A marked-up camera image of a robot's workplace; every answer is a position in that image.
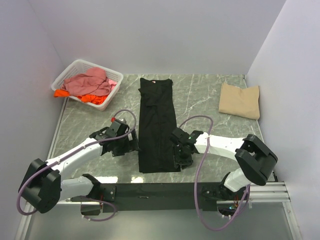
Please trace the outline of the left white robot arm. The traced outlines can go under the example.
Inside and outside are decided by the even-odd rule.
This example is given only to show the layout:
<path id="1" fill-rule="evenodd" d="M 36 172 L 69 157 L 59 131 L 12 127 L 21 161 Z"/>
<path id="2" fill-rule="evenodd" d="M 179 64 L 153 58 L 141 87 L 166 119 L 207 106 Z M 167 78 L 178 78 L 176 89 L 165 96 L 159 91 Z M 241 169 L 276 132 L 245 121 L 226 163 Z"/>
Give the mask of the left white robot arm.
<path id="1" fill-rule="evenodd" d="M 39 158 L 33 160 L 19 187 L 18 197 L 24 198 L 42 214 L 66 199 L 105 200 L 106 193 L 95 177 L 88 173 L 77 178 L 69 178 L 69 175 L 86 162 L 106 153 L 117 157 L 138 150 L 135 128 L 130 128 L 124 119 L 113 118 L 110 126 L 95 131 L 80 145 L 62 155 L 46 161 Z"/>

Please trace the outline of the black t-shirt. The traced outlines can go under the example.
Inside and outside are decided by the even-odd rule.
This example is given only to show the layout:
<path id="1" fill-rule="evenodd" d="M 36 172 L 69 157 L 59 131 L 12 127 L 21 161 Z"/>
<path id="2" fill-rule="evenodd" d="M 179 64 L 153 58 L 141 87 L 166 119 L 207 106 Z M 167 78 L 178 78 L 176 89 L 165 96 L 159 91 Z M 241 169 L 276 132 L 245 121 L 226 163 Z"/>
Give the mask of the black t-shirt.
<path id="1" fill-rule="evenodd" d="M 181 168 L 174 161 L 170 135 L 177 127 L 173 81 L 140 78 L 138 124 L 139 172 L 172 173 Z"/>

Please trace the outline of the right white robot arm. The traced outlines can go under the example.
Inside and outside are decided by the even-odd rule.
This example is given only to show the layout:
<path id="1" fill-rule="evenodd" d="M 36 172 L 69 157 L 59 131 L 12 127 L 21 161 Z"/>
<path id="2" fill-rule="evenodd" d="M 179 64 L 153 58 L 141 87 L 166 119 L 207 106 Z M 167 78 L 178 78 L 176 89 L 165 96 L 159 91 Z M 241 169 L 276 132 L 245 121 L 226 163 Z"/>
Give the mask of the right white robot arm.
<path id="1" fill-rule="evenodd" d="M 193 154 L 212 154 L 234 160 L 239 168 L 227 173 L 213 190 L 202 190 L 203 196 L 219 201 L 231 200 L 247 185 L 266 185 L 278 157 L 254 134 L 244 138 L 209 135 L 195 130 L 191 134 L 176 128 L 169 137 L 173 143 L 174 162 L 181 167 L 193 163 Z"/>

